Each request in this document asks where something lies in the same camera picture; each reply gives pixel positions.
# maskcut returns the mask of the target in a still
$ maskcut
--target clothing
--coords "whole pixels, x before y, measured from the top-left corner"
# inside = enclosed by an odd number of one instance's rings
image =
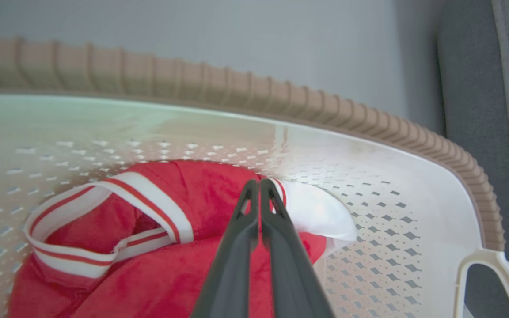
[[[10,317],[188,317],[243,185],[261,178],[218,163],[144,163],[51,198],[26,223],[34,253]],[[317,261],[326,238],[300,238]],[[251,316],[270,317],[261,242],[251,258]]]

